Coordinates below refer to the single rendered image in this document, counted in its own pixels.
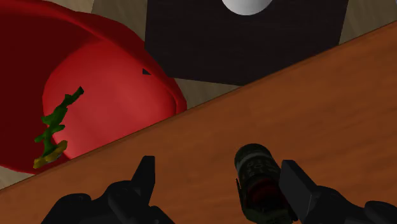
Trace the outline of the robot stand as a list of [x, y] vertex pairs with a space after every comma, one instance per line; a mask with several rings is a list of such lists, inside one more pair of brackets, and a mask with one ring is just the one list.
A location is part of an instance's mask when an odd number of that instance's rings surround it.
[[243, 86], [337, 46], [349, 0], [273, 0], [250, 16], [222, 0], [148, 0], [145, 48], [167, 76]]

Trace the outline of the dark green cylindrical bottle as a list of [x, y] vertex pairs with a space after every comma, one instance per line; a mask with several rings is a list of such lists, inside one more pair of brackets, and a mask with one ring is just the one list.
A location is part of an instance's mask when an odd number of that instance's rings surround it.
[[298, 218], [279, 188], [281, 169], [257, 143], [239, 148], [234, 158], [237, 191], [244, 216], [256, 224], [293, 224]]

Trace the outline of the red fruit with green stem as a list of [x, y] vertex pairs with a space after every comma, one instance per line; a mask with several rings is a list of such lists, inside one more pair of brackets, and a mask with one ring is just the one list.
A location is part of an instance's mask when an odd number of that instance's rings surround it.
[[0, 0], [0, 166], [38, 173], [36, 138], [65, 95], [56, 165], [183, 112], [186, 101], [125, 25], [45, 0]]

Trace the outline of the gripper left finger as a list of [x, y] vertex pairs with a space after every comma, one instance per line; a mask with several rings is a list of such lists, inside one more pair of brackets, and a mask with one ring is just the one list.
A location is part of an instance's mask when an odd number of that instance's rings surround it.
[[155, 185], [155, 157], [144, 156], [131, 180], [110, 184], [97, 199], [85, 193], [60, 198], [41, 224], [174, 224], [150, 205]]

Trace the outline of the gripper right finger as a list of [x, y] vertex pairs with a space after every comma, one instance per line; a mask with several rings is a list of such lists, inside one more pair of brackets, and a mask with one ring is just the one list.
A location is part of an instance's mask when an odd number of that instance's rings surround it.
[[279, 188], [302, 224], [397, 224], [397, 207], [349, 202], [335, 189], [315, 184], [293, 160], [283, 160]]

